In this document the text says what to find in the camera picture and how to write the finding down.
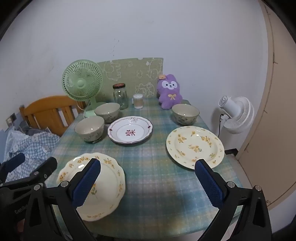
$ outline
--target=yellow floral plate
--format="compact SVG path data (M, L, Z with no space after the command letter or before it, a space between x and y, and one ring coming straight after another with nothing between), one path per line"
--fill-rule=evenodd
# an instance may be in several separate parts
M117 161L101 153L84 153L67 162L59 172L57 184L70 181L92 159L101 162L101 172L88 194L84 204L77 208L80 217L85 221L96 221L112 213L126 189L123 169Z
M194 169L199 159L204 159L214 168L224 157L224 147L218 137L197 126L183 126L173 130L167 137L166 147L176 162L190 169Z

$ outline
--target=fan base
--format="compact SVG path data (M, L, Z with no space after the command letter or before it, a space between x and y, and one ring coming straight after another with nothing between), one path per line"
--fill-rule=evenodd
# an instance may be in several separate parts
M98 106L103 105L103 104L106 104L106 102L98 102L98 103L96 103L95 108L97 108ZM96 114L94 112L95 108L93 105L88 106L84 111L85 118L88 118L91 116L96 116Z

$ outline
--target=green electric fan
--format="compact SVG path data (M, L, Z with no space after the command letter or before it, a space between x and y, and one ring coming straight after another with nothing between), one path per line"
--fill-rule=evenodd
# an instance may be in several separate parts
M96 102L96 95L103 86L103 73L93 61L81 59L71 63L63 73L63 89L76 101L89 101L85 116L96 115L94 109L103 102Z

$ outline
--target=white plate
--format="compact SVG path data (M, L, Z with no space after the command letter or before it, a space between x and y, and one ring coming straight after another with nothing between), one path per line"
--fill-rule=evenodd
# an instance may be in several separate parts
M108 135L114 142L132 144L147 138L152 132L152 124L141 116L122 117L108 128Z
M204 159L214 168L224 157L224 147L218 137L197 126L183 126L173 130L166 139L166 147L176 162L190 169L194 169L199 159Z
M80 217L85 221L96 221L112 213L119 205L126 189L121 166L114 158L101 153L84 153L67 162L59 172L57 184L65 180L70 181L92 158L100 160L101 172L84 204L77 208Z

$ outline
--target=bedding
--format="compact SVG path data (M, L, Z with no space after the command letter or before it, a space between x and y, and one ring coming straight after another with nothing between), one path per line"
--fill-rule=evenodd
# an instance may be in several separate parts
M10 130L5 144L4 160L9 160L20 152L24 153L26 158L24 163L8 174L6 182L28 177L50 157L59 139L59 136L48 132L28 136L15 129Z

